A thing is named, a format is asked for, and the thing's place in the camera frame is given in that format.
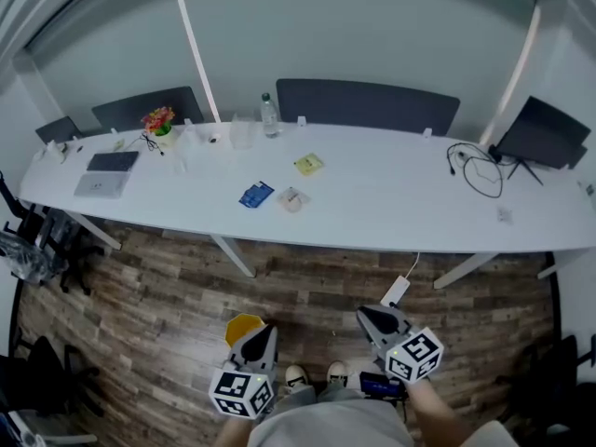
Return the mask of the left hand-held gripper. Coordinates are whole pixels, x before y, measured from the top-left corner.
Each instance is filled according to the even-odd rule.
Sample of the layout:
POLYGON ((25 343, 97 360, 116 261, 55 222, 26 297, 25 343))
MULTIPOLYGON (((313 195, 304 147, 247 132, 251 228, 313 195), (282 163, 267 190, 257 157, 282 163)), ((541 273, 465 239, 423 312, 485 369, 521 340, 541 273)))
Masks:
POLYGON ((219 413, 255 420, 274 399, 271 371, 278 358, 278 328, 265 324, 236 341, 230 360, 216 369, 210 382, 209 397, 219 413))

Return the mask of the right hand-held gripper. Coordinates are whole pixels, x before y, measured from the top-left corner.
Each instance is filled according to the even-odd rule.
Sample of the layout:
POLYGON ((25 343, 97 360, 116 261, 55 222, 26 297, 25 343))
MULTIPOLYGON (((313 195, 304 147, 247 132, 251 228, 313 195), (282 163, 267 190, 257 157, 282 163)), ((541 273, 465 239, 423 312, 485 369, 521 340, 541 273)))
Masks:
MULTIPOLYGON (((401 311, 383 305, 360 306, 357 320, 372 344, 386 344, 389 334, 403 334, 412 327, 401 311)), ((415 384, 440 366, 442 356, 443 344, 432 330, 425 327, 390 347, 380 360, 388 377, 397 378, 404 384, 415 384)))

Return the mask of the yellow waste bin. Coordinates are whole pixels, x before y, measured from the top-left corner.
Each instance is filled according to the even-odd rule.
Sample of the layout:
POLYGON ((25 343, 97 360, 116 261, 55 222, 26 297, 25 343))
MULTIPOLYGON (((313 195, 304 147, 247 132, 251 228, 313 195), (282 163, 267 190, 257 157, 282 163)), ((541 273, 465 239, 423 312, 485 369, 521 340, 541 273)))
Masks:
POLYGON ((264 321, 259 316, 240 313, 227 322, 224 339, 232 348, 243 336, 263 326, 264 321))

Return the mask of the clear snack packet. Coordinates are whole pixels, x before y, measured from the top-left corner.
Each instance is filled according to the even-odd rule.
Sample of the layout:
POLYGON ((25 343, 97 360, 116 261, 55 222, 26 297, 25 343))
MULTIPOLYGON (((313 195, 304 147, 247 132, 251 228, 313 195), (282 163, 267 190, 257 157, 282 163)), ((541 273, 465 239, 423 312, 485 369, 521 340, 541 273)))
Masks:
POLYGON ((277 196, 278 204, 289 213, 300 211, 302 207, 310 201, 310 196, 294 187, 285 189, 277 196))

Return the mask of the blue packet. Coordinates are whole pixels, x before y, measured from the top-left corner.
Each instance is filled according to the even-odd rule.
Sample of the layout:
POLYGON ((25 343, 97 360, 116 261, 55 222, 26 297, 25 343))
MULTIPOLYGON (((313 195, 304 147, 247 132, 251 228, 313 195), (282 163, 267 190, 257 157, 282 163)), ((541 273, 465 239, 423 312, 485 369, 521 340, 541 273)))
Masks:
POLYGON ((248 209, 257 209, 263 202, 265 202, 273 193, 275 189, 259 181, 248 188, 239 199, 239 203, 248 209))

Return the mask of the yellow packet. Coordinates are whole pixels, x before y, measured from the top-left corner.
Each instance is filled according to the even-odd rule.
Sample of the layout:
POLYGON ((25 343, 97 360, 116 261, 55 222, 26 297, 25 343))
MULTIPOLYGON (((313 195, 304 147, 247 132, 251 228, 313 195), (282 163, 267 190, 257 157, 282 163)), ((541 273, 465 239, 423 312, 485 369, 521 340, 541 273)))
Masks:
POLYGON ((314 153, 299 158, 293 165, 304 176, 309 176, 324 167, 323 161, 314 153))

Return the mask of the person's left forearm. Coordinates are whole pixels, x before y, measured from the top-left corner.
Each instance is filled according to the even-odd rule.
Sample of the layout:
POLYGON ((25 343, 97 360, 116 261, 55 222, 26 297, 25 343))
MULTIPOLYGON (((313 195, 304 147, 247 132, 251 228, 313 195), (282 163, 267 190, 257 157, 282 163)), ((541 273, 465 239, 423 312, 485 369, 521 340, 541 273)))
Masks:
POLYGON ((250 419, 228 417, 212 447, 247 447, 253 428, 250 419))

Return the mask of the white power adapter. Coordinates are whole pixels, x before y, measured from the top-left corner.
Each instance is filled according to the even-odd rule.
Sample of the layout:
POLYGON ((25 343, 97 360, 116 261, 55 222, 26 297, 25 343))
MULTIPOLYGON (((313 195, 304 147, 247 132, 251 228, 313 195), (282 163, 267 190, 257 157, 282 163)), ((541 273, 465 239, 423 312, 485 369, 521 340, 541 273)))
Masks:
POLYGON ((411 282, 409 280, 409 276, 417 267, 419 259, 420 253, 417 253, 413 265, 408 270, 407 274, 405 276, 398 276, 395 279, 391 287, 387 290, 386 294, 381 299, 381 305, 385 307, 396 307, 398 305, 400 299, 403 297, 405 292, 410 287, 411 282))

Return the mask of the person's shoe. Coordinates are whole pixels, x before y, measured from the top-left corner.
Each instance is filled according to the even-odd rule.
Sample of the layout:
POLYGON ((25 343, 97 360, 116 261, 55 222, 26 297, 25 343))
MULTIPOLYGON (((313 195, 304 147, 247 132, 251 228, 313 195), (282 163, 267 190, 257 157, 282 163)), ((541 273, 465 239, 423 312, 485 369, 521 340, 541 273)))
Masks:
POLYGON ((292 364, 286 369, 285 382, 289 394, 299 392, 310 386, 305 369, 297 364, 292 364))
POLYGON ((332 362, 327 371, 327 385, 346 387, 347 380, 348 371, 346 365, 340 360, 332 362))

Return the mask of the person's right shoe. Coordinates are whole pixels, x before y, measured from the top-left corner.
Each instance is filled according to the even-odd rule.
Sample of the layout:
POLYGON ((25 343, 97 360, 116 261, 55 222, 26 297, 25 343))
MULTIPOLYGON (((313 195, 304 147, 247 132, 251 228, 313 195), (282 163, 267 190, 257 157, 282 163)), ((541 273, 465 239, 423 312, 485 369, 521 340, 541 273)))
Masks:
POLYGON ((332 362, 327 371, 327 385, 346 387, 347 380, 348 371, 346 365, 340 360, 332 362))

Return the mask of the person's pale shirt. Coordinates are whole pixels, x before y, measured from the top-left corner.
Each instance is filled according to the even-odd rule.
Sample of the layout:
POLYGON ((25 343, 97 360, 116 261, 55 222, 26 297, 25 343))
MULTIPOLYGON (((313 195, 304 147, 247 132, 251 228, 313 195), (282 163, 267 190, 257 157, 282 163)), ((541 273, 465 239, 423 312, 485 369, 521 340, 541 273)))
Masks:
MULTIPOLYGON (((248 447, 414 447, 413 438, 387 403, 376 400, 321 402, 264 420, 248 447)), ((519 447, 496 421, 467 432, 458 447, 519 447)))

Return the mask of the long dark grey partition panel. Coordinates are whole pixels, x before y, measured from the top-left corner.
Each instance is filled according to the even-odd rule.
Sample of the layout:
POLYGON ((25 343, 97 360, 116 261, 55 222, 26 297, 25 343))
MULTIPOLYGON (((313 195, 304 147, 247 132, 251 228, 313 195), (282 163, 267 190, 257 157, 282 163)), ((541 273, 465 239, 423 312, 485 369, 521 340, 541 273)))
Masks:
POLYGON ((383 84, 281 78, 276 83, 284 122, 364 127, 434 136, 449 131, 460 106, 456 97, 383 84))

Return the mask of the clear plastic container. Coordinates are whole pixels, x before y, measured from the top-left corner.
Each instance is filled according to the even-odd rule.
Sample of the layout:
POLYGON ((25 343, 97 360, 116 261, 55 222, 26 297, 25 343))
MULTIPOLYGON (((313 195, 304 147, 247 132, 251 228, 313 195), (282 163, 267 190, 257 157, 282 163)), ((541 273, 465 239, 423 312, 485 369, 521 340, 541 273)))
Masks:
POLYGON ((250 115, 234 114, 230 123, 229 140, 235 150, 252 148, 256 122, 250 115))

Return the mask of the silver laptop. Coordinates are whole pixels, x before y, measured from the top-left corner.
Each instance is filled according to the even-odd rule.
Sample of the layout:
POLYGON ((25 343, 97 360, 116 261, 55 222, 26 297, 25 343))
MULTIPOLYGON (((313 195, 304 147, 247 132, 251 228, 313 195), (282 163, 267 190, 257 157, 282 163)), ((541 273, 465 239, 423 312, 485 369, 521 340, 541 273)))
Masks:
POLYGON ((94 198, 120 198, 129 179, 127 172, 88 172, 85 173, 74 195, 94 198))

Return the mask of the dark grey desk partition panel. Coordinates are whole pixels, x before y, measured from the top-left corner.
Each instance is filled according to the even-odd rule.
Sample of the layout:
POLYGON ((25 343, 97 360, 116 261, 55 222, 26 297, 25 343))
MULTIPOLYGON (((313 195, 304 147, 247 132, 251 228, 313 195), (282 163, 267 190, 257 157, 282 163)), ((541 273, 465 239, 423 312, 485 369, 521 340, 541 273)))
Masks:
POLYGON ((174 125, 182 125, 186 119, 193 124, 205 121, 190 87, 162 89, 108 102, 93 107, 92 113, 102 128, 124 132, 140 129, 142 119, 161 107, 173 110, 174 125))

